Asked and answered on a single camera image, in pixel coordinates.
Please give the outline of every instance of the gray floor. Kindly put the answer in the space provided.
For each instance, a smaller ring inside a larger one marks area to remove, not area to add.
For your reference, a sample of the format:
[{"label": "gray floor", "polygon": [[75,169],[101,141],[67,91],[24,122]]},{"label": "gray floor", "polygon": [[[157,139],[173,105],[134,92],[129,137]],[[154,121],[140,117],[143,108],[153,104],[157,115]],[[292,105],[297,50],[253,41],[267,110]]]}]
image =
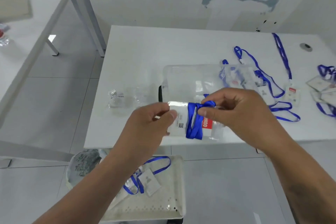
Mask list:
[{"label": "gray floor", "polygon": [[[0,138],[78,153],[103,58],[71,5],[52,34],[57,35],[53,43],[61,54],[51,56],[44,47],[0,129]],[[335,141],[304,147],[336,178]],[[186,160],[184,223],[293,223],[271,163],[255,149],[181,146],[164,147],[159,153],[179,154]],[[65,163],[22,159],[0,169],[0,223],[33,222],[67,193],[64,171]]]}]

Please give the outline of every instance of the red label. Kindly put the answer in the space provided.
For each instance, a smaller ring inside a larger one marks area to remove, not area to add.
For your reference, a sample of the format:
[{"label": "red label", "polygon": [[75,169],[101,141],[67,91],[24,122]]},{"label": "red label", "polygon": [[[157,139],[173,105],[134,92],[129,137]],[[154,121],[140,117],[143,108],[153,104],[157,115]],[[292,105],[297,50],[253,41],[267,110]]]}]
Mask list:
[{"label": "red label", "polygon": [[204,117],[202,121],[202,128],[212,129],[212,120],[209,120],[208,118]]}]

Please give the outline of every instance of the table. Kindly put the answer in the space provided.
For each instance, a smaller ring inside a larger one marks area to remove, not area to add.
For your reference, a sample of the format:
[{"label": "table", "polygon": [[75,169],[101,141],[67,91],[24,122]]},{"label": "table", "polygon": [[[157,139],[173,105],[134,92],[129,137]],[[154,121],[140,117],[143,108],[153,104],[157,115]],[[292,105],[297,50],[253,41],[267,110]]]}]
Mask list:
[{"label": "table", "polygon": [[[301,121],[280,123],[296,141],[335,139],[335,120],[317,109],[306,82],[318,75],[317,65],[336,64],[336,56],[317,35],[279,36],[293,79],[301,88],[300,105],[293,108],[293,112],[301,116]],[[304,51],[300,43],[309,44],[313,51]],[[112,26],[84,147],[113,147],[128,119],[128,115],[116,115],[107,106],[109,90],[146,85],[151,86],[150,94],[157,99],[164,66],[219,64],[223,59],[227,59],[229,64],[238,64],[233,52],[235,46],[250,52],[279,86],[283,87],[288,82],[287,72],[270,33]],[[225,140],[220,143],[242,142],[226,128]],[[166,136],[161,146],[204,143],[211,142]]]},{"label": "table", "polygon": [[[90,0],[71,0],[86,25],[101,56],[106,44],[98,26]],[[32,17],[8,23],[11,42],[0,48],[0,121],[3,120],[15,95],[24,82],[52,28],[68,0],[30,0]],[[0,156],[69,161],[72,154],[0,141]]]}]

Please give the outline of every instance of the water bottle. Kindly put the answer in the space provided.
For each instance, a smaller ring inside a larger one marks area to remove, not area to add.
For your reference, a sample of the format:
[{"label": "water bottle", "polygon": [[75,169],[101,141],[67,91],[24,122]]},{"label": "water bottle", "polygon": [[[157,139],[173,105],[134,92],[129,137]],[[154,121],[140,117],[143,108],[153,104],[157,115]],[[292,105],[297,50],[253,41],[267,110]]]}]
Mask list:
[{"label": "water bottle", "polygon": [[0,30],[0,46],[5,46],[9,43],[9,38]]}]

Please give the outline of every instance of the forearm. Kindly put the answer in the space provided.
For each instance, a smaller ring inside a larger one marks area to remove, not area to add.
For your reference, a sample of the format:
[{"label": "forearm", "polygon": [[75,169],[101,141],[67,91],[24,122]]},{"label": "forearm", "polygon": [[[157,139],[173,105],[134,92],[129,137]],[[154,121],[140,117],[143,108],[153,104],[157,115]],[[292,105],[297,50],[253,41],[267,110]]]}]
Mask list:
[{"label": "forearm", "polygon": [[300,223],[336,223],[336,183],[296,142],[266,152]]},{"label": "forearm", "polygon": [[34,224],[98,223],[135,169],[131,158],[112,150],[102,163]]}]

